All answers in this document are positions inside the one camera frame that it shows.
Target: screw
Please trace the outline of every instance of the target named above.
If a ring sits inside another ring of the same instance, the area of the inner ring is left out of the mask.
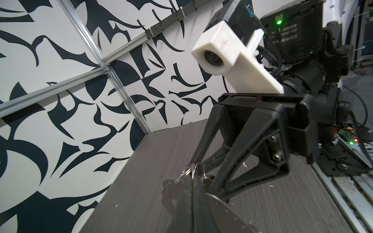
[[[279,137],[279,135],[276,134],[276,135],[273,135],[272,137],[270,137],[268,140],[269,140],[269,142],[276,142],[278,137]]]
[[[276,162],[279,162],[282,160],[282,154],[280,152],[275,152],[273,155],[272,155],[272,159]]]
[[[341,168],[343,168],[343,169],[347,169],[348,166],[347,166],[346,164],[341,163]]]

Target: white plastic bracket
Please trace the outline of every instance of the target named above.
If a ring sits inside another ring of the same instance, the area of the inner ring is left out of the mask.
[[[220,21],[205,31],[194,48],[192,55],[212,75],[224,75],[238,93],[283,94],[283,86],[256,60],[256,51],[263,38],[262,29],[257,29],[245,46],[225,21]],[[205,52],[217,54],[223,64],[211,65]]]

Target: tabletop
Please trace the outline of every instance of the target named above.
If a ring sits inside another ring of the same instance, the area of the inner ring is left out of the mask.
[[[206,122],[146,135],[80,232],[166,232],[172,217],[161,204],[162,182],[181,174]],[[222,142],[218,133],[206,157]],[[254,158],[247,159],[238,173],[253,167]],[[312,167],[295,155],[289,162],[288,176],[232,197],[233,212],[263,233],[351,233]]]

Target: black and white patterned wall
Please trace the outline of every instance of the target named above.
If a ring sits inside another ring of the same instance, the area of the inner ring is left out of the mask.
[[[98,67],[56,0],[0,1],[0,103]]]
[[[0,232],[78,232],[143,136],[105,76],[0,119]]]
[[[112,63],[153,131],[209,117],[220,95],[234,92],[223,76],[204,72],[191,54],[213,14],[214,1]]]
[[[98,67],[56,0],[0,21],[0,104]],[[0,232],[79,232],[143,136],[105,76],[0,119]]]

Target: camera lens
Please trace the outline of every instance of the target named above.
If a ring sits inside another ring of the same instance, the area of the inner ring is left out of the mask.
[[[213,66],[221,66],[223,64],[221,58],[211,51],[205,51],[205,59]]]

